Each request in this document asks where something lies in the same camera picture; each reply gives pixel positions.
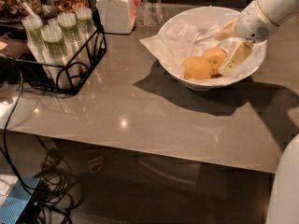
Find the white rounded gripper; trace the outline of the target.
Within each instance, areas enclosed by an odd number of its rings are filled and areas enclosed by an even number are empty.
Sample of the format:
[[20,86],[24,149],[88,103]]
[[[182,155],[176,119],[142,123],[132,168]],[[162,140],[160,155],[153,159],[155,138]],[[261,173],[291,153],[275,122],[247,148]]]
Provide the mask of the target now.
[[[232,73],[250,56],[254,47],[253,43],[264,42],[277,30],[278,26],[263,14],[258,1],[251,2],[239,14],[237,21],[231,20],[214,34],[214,38],[220,41],[218,47],[227,53],[227,57],[221,63],[219,73],[221,75]],[[246,40],[231,38],[238,36]]]

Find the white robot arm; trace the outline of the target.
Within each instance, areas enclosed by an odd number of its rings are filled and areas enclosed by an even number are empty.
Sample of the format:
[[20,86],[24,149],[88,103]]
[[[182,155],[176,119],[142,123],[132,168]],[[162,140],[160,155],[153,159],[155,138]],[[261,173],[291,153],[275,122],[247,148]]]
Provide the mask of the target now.
[[299,0],[254,0],[238,16],[223,26],[214,37],[226,40],[241,38],[233,43],[221,64],[222,75],[233,72],[252,53],[255,43],[264,42],[289,17],[299,12]]

